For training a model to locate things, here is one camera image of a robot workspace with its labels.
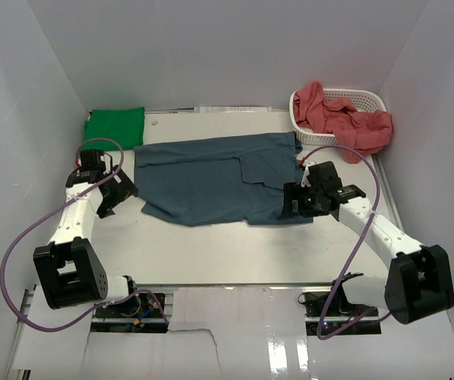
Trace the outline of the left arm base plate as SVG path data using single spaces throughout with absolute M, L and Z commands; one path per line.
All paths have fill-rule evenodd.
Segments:
M 100 308 L 93 314 L 90 325 L 92 333 L 155 333 L 168 331 L 167 320 L 172 314 L 171 304 L 164 293 L 156 293 L 160 306 L 148 293 L 135 296 L 127 305 Z

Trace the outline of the white perforated plastic basket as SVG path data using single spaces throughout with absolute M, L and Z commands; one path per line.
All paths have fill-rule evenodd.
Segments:
M 367 90 L 359 89 L 324 89 L 324 97 L 327 100 L 337 100 L 340 98 L 347 98 L 350 103 L 361 112 L 375 112 L 383 111 L 386 112 L 387 109 L 382 99 Z M 300 127 L 297 122 L 293 111 L 294 97 L 296 91 L 294 91 L 289 98 L 289 116 L 290 120 L 296 134 L 296 138 L 303 145 L 310 146 L 326 146 L 326 145 L 336 145 L 338 143 L 334 134 L 319 134 L 314 133 L 309 128 Z

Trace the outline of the folded green t shirt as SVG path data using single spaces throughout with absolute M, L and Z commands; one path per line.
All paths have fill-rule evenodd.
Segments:
M 84 123 L 83 141 L 111 139 L 123 150 L 143 145 L 145 108 L 94 109 Z

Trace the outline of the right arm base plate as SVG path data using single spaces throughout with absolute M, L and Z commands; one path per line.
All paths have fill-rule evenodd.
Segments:
M 328 291 L 308 291 L 301 293 L 297 298 L 297 302 L 305 309 L 305 325 L 308 336 L 317 335 L 319 318 L 328 295 Z M 337 331 L 368 309 L 369 307 L 363 304 L 342 306 L 340 301 L 337 299 L 333 300 L 322 323 L 322 334 L 328 335 Z M 378 309 L 371 310 L 365 318 L 357 322 L 354 326 L 340 332 L 339 335 L 380 335 L 382 329 L 380 323 L 377 322 L 379 318 Z

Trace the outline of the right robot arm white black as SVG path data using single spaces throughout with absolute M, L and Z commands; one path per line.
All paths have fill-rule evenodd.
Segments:
M 301 181 L 284 185 L 281 215 L 330 215 L 355 232 L 387 268 L 384 277 L 341 271 L 326 299 L 337 314 L 347 316 L 365 305 L 387 310 L 407 325 L 454 307 L 446 251 L 424 245 L 377 214 L 362 190 L 343 185 L 332 162 L 307 164 Z

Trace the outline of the red t shirt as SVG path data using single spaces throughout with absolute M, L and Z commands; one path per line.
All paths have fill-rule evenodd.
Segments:
M 327 99 L 318 81 L 296 91 L 292 112 L 298 127 L 333 135 L 338 144 L 364 156 L 378 153 L 391 142 L 393 125 L 389 112 L 362 111 L 348 97 Z

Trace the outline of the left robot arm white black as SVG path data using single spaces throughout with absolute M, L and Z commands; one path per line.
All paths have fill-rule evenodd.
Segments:
M 66 200 L 59 224 L 46 246 L 34 250 L 33 262 L 48 305 L 61 309 L 90 302 L 113 302 L 124 316 L 135 314 L 140 296 L 129 276 L 108 275 L 92 245 L 96 219 L 114 215 L 114 208 L 138 189 L 109 154 L 83 150 L 78 168 L 67 178 Z

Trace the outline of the blue t shirt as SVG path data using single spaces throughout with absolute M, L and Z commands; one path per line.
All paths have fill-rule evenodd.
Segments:
M 164 142 L 134 149 L 142 212 L 183 226 L 310 223 L 283 217 L 284 185 L 302 177 L 293 132 Z

